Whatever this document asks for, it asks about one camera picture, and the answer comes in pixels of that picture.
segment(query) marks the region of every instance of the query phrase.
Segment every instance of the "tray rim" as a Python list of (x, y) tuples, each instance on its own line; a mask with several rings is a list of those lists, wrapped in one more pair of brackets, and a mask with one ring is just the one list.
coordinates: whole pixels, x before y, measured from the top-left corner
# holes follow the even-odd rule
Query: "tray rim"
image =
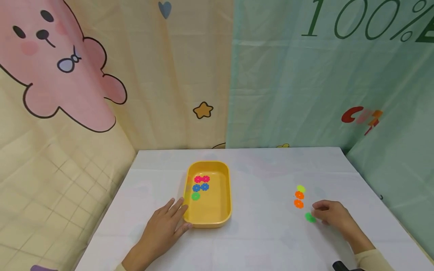
[(184, 184), (184, 193), (183, 193), (183, 196), (184, 196), (184, 198), (185, 198), (185, 192), (187, 191), (188, 173), (190, 172), (191, 167), (192, 167), (194, 164), (197, 164), (197, 163), (203, 163), (203, 162), (205, 162), (205, 163), (215, 163), (215, 162), (217, 162), (217, 163), (221, 163), (221, 164), (223, 164), (223, 165), (227, 168), (228, 183), (229, 183), (228, 190), (229, 190), (229, 200), (230, 200), (230, 205), (229, 205), (229, 207), (230, 207), (230, 209), (229, 209), (229, 214), (227, 215), (227, 218), (225, 218), (224, 220), (222, 220), (222, 221), (218, 221), (218, 222), (214, 222), (214, 223), (192, 223), (191, 221), (189, 221), (188, 219), (185, 218), (185, 214), (183, 215), (183, 219), (184, 219), (185, 222), (193, 224), (193, 226), (196, 226), (196, 225), (198, 225), (198, 226), (207, 226), (207, 225), (210, 225), (210, 226), (211, 226), (211, 225), (223, 225), (223, 224), (226, 223), (226, 221), (228, 221), (229, 218), (232, 216), (232, 192), (231, 192), (231, 188), (230, 188), (230, 170), (229, 170), (229, 167), (227, 166), (227, 164), (226, 164), (225, 162), (217, 161), (217, 160), (201, 160), (201, 161), (196, 161), (196, 162), (192, 163), (192, 164), (188, 167), (187, 175), (185, 176), (185, 184)]

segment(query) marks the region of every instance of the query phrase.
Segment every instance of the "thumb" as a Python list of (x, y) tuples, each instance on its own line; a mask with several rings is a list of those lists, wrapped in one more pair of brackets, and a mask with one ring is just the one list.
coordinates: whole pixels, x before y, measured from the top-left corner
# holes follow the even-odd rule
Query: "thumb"
[(193, 227), (193, 224), (191, 223), (184, 223), (182, 224), (174, 234), (175, 240), (178, 240), (184, 233), (186, 233), (189, 229)]
[(327, 211), (321, 211), (319, 209), (312, 210), (312, 216), (320, 220), (327, 220)]

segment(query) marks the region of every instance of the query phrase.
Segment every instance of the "sleeve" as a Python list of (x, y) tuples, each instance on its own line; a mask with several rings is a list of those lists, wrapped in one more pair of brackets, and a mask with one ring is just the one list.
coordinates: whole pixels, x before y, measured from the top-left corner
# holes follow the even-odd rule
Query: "sleeve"
[(377, 249), (356, 254), (357, 267), (364, 271), (394, 271)]
[(122, 266), (122, 264), (119, 264), (118, 267), (116, 267), (115, 271), (126, 271), (125, 268)]

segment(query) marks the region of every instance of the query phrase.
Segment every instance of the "table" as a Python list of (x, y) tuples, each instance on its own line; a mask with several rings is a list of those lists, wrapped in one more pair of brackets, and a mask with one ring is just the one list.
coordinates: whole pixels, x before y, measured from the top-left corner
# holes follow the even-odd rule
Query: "table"
[[(147, 271), (325, 271), (337, 260), (355, 268), (339, 233), (304, 214), (320, 199), (344, 204), (396, 271), (434, 270), (387, 207), (336, 147), (142, 150), (76, 271), (114, 270), (152, 213), (183, 193), (193, 162), (230, 169), (232, 217), (219, 229), (192, 229)], [(294, 206), (297, 185), (304, 208)]]

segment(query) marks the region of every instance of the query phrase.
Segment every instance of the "finger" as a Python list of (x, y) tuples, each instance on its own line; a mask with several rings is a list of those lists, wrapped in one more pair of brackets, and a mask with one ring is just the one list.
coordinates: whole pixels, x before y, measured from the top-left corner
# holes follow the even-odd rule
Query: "finger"
[(191, 223), (182, 224), (173, 234), (175, 241), (177, 241), (184, 233), (186, 233), (192, 227), (193, 227), (193, 224), (191, 224)]
[(159, 212), (160, 215), (165, 215), (167, 213), (167, 211), (169, 210), (170, 206), (172, 206), (172, 204), (175, 202), (174, 198), (171, 198), (166, 205), (164, 205), (163, 207), (161, 207), (161, 210)]
[(183, 202), (184, 202), (184, 198), (183, 197), (179, 198), (178, 201), (170, 208), (167, 214), (170, 217), (172, 217), (179, 210), (179, 207), (181, 207)]
[(312, 210), (311, 214), (313, 217), (318, 218), (320, 220), (327, 220), (327, 214), (328, 211), (321, 211), (321, 210)]
[(324, 208), (328, 209), (332, 203), (333, 201), (323, 199), (312, 204), (312, 207), (314, 209), (324, 209)]
[(155, 210), (154, 214), (151, 217), (156, 217), (158, 216), (159, 212), (161, 211), (161, 208), (158, 208)]
[(185, 214), (185, 211), (187, 211), (188, 205), (183, 205), (174, 215), (173, 218), (176, 221), (181, 220), (182, 216)]

